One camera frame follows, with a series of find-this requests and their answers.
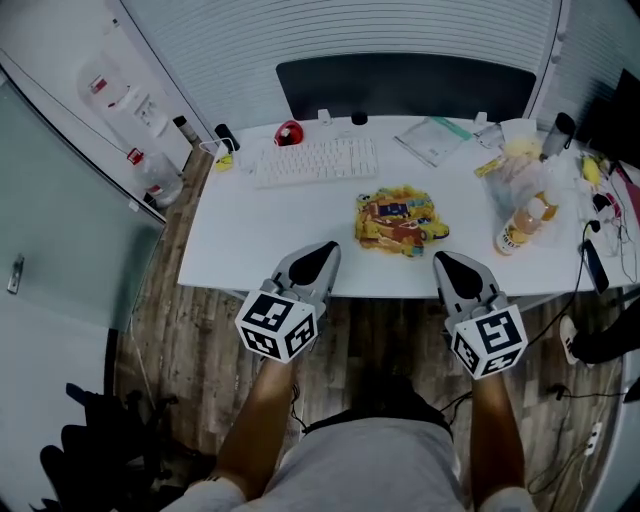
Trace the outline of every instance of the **shoe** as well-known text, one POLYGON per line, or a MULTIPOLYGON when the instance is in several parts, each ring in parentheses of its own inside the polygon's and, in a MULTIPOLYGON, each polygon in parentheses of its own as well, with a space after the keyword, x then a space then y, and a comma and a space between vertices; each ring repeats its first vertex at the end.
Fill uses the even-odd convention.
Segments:
POLYGON ((573 366, 578 360, 571 353, 571 346, 573 345, 573 339, 576 337, 576 334, 578 334, 578 330, 570 316, 562 316, 559 330, 560 341, 562 342, 562 348, 564 348, 564 355, 567 357, 567 363, 573 366))

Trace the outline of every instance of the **wall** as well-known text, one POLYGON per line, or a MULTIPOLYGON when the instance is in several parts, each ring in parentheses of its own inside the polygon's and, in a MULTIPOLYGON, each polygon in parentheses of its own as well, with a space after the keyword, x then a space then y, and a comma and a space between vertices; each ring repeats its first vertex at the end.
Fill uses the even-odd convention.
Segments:
POLYGON ((538 125, 550 127, 558 112, 579 124, 595 97, 611 97, 623 68, 640 77, 638 49, 640 17, 627 0, 573 0, 538 125))
POLYGON ((7 293, 0 293, 0 325, 0 501, 12 512, 31 512, 29 504, 55 499, 40 450, 60 446, 63 426, 85 424, 66 383, 103 392, 107 329, 7 293))
POLYGON ((0 64, 80 151, 123 188, 142 198, 144 191, 135 182, 126 155, 117 149, 115 136, 80 101, 75 83, 77 70, 86 59, 104 49, 118 62, 130 82, 145 86, 158 105, 172 117, 178 113, 122 29, 114 27, 112 19, 103 0, 0 2, 0 49, 100 135, 49 98, 1 51, 0 64))
POLYGON ((121 1, 203 121, 233 130, 290 118, 276 65, 296 59, 424 52, 536 73, 557 0, 121 1))
MULTIPOLYGON (((640 350, 634 350, 624 356, 621 391, 631 386, 639 375, 640 350)), ((620 405, 602 475, 584 512, 618 510, 639 483, 640 402, 633 402, 620 405)))

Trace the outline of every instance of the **cup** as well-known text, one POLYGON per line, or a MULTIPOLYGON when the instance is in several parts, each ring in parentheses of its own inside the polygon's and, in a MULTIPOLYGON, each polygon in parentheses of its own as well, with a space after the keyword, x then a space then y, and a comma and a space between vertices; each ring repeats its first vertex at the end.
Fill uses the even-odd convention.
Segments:
POLYGON ((563 149, 569 149, 575 131, 575 121, 564 112, 560 112, 542 145, 541 160, 546 160, 552 155, 559 155, 563 149))

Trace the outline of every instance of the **water bottle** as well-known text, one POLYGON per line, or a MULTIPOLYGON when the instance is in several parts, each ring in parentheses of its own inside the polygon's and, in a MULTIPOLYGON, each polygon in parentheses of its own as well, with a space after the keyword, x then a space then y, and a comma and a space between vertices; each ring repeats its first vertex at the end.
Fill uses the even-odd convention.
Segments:
POLYGON ((155 199, 159 208, 166 208, 178 199, 182 192, 182 179, 164 153, 145 155, 134 148, 127 159, 133 164, 136 180, 155 199))

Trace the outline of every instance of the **plastic packaging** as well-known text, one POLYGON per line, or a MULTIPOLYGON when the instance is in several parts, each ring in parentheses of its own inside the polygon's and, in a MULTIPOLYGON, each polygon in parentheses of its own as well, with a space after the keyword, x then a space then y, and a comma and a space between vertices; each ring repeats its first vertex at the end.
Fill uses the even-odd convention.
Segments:
POLYGON ((437 167, 472 135, 444 117, 425 117, 393 139, 422 163, 437 167))
POLYGON ((476 169, 501 220, 548 188, 549 173, 539 156, 540 143, 536 139, 516 140, 505 145, 502 155, 476 169))
POLYGON ((535 234, 546 211, 546 205, 537 197, 531 199, 525 208, 516 210, 496 237, 496 251, 503 256, 511 256, 535 234))
POLYGON ((127 159, 133 164, 136 179, 160 208, 173 204, 182 192, 182 179, 164 153, 145 155, 133 149, 127 159))

